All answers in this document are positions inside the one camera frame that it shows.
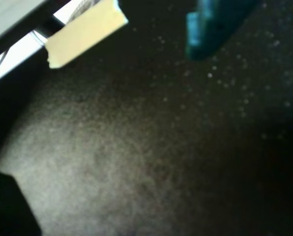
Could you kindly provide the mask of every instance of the blue object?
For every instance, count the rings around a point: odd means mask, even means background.
[[[217,51],[238,29],[259,0],[197,0],[187,15],[187,54],[201,60]]]

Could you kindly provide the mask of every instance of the dust speck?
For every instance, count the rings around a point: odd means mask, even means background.
[[[184,77],[188,77],[188,76],[190,76],[190,74],[191,74],[190,70],[186,70],[184,72]]]
[[[291,103],[290,103],[289,101],[285,101],[285,102],[284,102],[284,106],[285,106],[285,107],[290,107],[290,106],[291,106]]]
[[[266,140],[266,139],[268,139],[268,136],[267,136],[267,134],[263,133],[263,134],[261,135],[261,138],[262,138],[263,140]]]

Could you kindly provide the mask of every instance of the beige paper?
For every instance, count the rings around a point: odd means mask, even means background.
[[[63,67],[127,23],[117,0],[100,1],[48,39],[49,67]]]

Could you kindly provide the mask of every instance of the floor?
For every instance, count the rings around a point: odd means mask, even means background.
[[[0,82],[0,171],[44,235],[293,235],[293,0],[203,62],[184,55],[194,6],[123,0],[129,26]]]

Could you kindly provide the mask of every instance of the black object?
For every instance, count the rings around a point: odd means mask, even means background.
[[[12,29],[0,37],[0,54],[11,47],[23,36],[31,32],[37,25],[46,21],[70,0],[48,0],[28,14],[23,20],[17,22]]]
[[[41,229],[17,182],[0,174],[0,236],[40,236]]]
[[[64,25],[65,24],[63,22],[52,15],[47,21],[38,26],[35,30],[45,38],[49,38],[57,31],[61,30]]]

